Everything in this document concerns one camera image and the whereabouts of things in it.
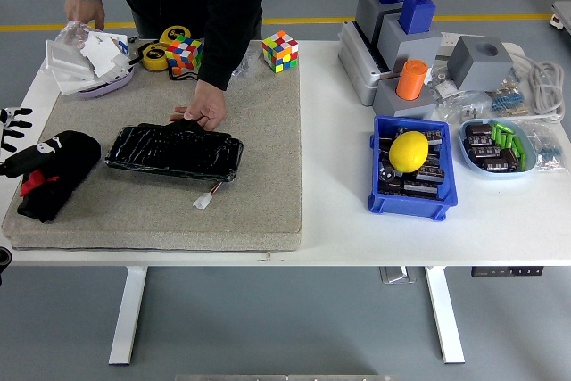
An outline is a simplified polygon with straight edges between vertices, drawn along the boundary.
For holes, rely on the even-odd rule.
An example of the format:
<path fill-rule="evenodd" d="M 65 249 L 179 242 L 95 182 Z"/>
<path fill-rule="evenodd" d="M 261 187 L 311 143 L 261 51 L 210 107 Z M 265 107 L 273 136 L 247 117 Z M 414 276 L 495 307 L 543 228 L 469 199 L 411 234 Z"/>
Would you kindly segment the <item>person's left hand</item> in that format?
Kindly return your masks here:
<path fill-rule="evenodd" d="M 206 131 L 213 131 L 227 116 L 223 90 L 202 80 L 195 86 L 194 97 L 188 106 L 178 106 L 169 121 L 194 120 Z"/>

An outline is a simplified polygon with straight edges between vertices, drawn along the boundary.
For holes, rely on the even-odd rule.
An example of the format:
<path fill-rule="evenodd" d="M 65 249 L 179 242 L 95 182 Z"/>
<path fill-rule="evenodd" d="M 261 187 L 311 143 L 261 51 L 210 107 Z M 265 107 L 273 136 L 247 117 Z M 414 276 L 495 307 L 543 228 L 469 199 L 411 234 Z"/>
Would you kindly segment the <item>person's right hand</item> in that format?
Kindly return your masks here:
<path fill-rule="evenodd" d="M 84 24 L 93 22 L 96 29 L 104 30 L 105 12 L 102 0 L 66 0 L 64 11 L 68 21 Z"/>

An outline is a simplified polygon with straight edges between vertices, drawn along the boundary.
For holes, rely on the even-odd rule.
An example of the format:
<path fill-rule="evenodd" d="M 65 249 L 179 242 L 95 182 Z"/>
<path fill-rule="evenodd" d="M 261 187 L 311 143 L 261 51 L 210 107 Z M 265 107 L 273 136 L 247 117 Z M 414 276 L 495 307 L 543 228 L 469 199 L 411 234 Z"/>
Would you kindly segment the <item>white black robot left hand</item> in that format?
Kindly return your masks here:
<path fill-rule="evenodd" d="M 11 107 L 1 109 L 1 152 L 8 152 L 12 156 L 1 162 L 1 175 L 16 178 L 24 173 L 31 172 L 42 163 L 50 161 L 62 148 L 59 137 L 53 137 L 46 142 L 40 142 L 20 152 L 17 148 L 6 142 L 7 137 L 22 139 L 25 137 L 24 129 L 31 128 L 32 123 L 22 117 L 30 115 L 31 108 Z"/>

